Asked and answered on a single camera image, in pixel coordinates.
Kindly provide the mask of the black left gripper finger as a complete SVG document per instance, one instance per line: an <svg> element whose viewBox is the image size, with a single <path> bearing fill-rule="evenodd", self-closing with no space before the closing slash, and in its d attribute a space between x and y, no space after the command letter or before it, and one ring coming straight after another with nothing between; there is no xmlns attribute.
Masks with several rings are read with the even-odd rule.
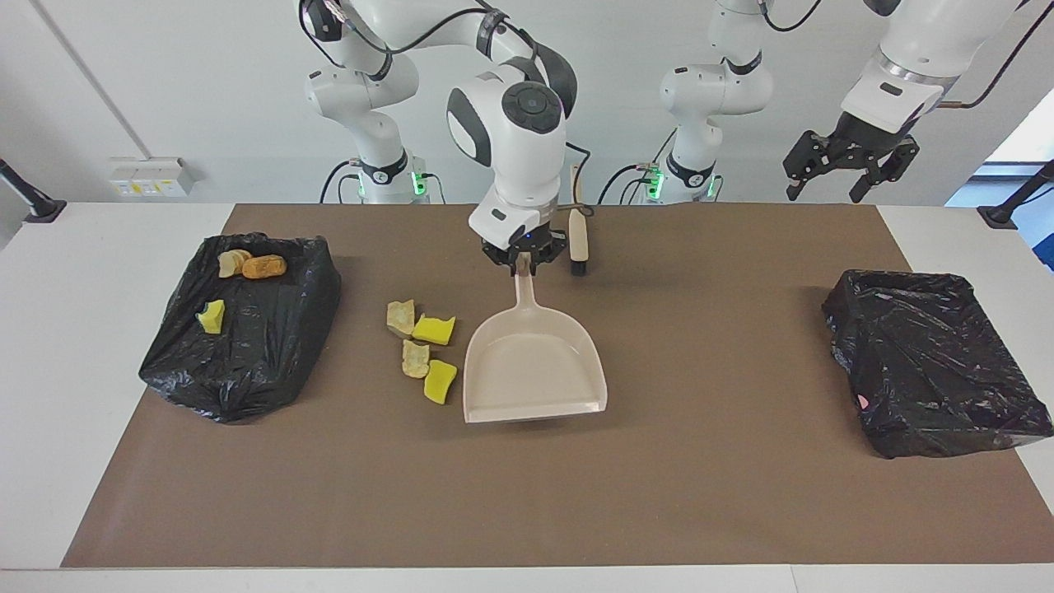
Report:
<svg viewBox="0 0 1054 593"><path fill-rule="evenodd" d="M865 199L870 189L875 185L895 183L895 181L899 180L906 173L907 167L914 161L918 152L918 143L912 136L901 139L891 153L889 153L882 164L879 164L879 157L873 151L863 147L851 150L848 153L850 163L863 171L862 176L860 176L848 192L851 202L861 203Z"/></svg>
<svg viewBox="0 0 1054 593"><path fill-rule="evenodd" d="M831 171L829 138L806 130L790 147L782 165L786 172L786 196L797 200L811 180Z"/></svg>

